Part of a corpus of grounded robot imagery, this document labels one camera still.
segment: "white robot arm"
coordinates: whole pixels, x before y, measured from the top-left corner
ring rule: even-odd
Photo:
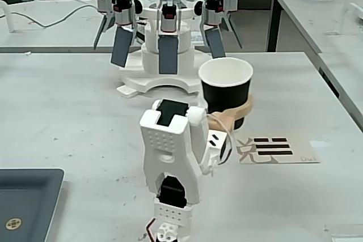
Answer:
[[[227,133],[209,130],[204,109],[171,100],[156,101],[140,127],[154,218],[163,222],[156,241],[184,242],[191,234],[193,206],[200,201],[199,179],[213,173]]]

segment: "wire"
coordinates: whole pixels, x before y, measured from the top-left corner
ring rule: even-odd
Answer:
[[[146,233],[147,233],[147,235],[149,236],[149,239],[150,239],[150,241],[151,241],[151,242],[155,242],[155,239],[153,238],[153,235],[152,235],[152,234],[151,234],[151,232],[150,232],[150,228],[151,228],[151,226],[154,224],[155,220],[156,220],[156,218],[153,218],[153,219],[149,222],[149,224],[146,226]]]
[[[214,115],[212,115],[212,114],[207,114],[206,115],[207,117],[210,117],[211,119],[213,119],[213,120],[216,120],[219,124],[220,124],[220,126],[223,128],[223,130],[225,130],[225,132],[227,133],[227,135],[228,135],[228,138],[229,138],[229,141],[230,141],[230,145],[231,145],[231,148],[230,148],[230,150],[229,150],[229,152],[228,152],[228,154],[227,154],[227,158],[223,161],[223,162],[221,162],[221,163],[219,163],[218,165],[222,165],[222,164],[225,164],[225,163],[227,163],[227,161],[228,161],[228,159],[229,159],[229,157],[231,156],[231,154],[232,154],[232,151],[233,150],[237,150],[237,147],[235,146],[235,139],[234,139],[234,137],[233,137],[233,135],[230,133],[230,131],[229,131],[229,129],[227,128],[227,126],[218,118],[218,117],[216,117],[216,116],[214,116]]]
[[[56,22],[54,22],[54,23],[52,23],[52,24],[49,24],[49,25],[43,25],[42,23],[39,23],[37,20],[35,20],[35,19],[31,18],[30,16],[28,16],[28,15],[26,15],[26,14],[21,14],[21,13],[16,12],[16,11],[13,11],[13,12],[12,12],[12,14],[16,14],[16,15],[20,15],[20,16],[22,16],[22,17],[25,17],[25,18],[29,19],[31,22],[33,22],[33,23],[37,24],[38,26],[40,26],[40,27],[42,27],[42,28],[50,28],[50,27],[52,27],[52,26],[55,26],[55,25],[57,25],[57,24],[60,24],[60,23],[64,22],[65,20],[67,20],[68,18],[70,18],[73,14],[75,14],[77,11],[79,11],[79,10],[81,10],[81,9],[83,9],[83,8],[87,8],[87,7],[92,7],[92,8],[94,8],[94,9],[96,9],[96,10],[97,10],[97,8],[95,8],[95,7],[94,7],[94,6],[92,6],[92,5],[85,5],[85,6],[81,6],[81,7],[78,7],[77,9],[75,9],[75,10],[71,11],[71,12],[70,12],[69,14],[67,14],[67,15],[66,15],[63,19],[61,19],[61,20],[59,20],[59,21],[56,21]]]

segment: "background table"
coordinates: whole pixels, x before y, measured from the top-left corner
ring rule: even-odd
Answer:
[[[322,53],[322,71],[335,88],[339,100],[363,130],[362,55]]]
[[[97,6],[96,0],[85,2]],[[26,14],[47,25],[62,19],[81,6],[81,3],[74,0],[34,0],[10,5],[10,10]],[[22,16],[13,15],[16,29],[14,33],[9,33],[6,20],[0,19],[0,53],[110,53],[116,32],[115,26],[102,33],[98,47],[96,50],[93,49],[102,17],[94,8],[87,7],[77,11],[66,21],[43,29]],[[198,20],[193,21],[192,30],[195,37],[200,34]],[[193,43],[201,50],[209,51],[204,47],[201,38]]]
[[[190,241],[328,242],[332,226],[361,223],[362,133],[309,59],[230,56],[255,69],[243,132],[303,133],[322,163],[241,165],[233,154],[202,178]],[[56,242],[142,240],[153,216],[138,122],[156,98],[197,97],[165,87],[128,100],[119,85],[109,54],[0,54],[0,167],[65,170]]]
[[[350,2],[363,7],[363,0],[272,0],[267,51],[276,51],[281,10],[285,10],[316,54],[362,50],[363,31],[350,16],[343,35],[331,34],[337,30],[344,5]]]

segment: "gray tray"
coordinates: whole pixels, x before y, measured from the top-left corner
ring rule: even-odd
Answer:
[[[0,169],[0,241],[45,241],[64,171]]]

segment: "cup rim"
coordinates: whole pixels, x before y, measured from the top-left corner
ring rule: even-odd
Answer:
[[[243,80],[240,80],[239,82],[235,82],[235,83],[228,83],[228,84],[219,84],[219,83],[213,83],[209,80],[206,80],[202,77],[201,75],[201,70],[204,66],[210,64],[211,62],[215,62],[215,61],[220,61],[220,60],[224,60],[224,59],[232,59],[234,61],[239,61],[241,63],[243,63],[244,65],[246,65],[246,67],[249,69],[248,71],[248,76],[243,79]],[[226,87],[235,87],[235,86],[239,86],[239,85],[242,85],[242,84],[245,84],[246,82],[248,82],[252,76],[254,74],[254,68],[252,67],[252,65],[245,61],[245,60],[242,60],[242,59],[239,59],[239,58],[235,58],[235,57],[222,57],[222,58],[215,58],[215,59],[210,59],[208,61],[206,61],[204,64],[202,64],[200,67],[199,67],[199,70],[198,70],[198,76],[200,78],[200,80],[210,86],[213,86],[213,87],[223,87],[223,88],[226,88]]]

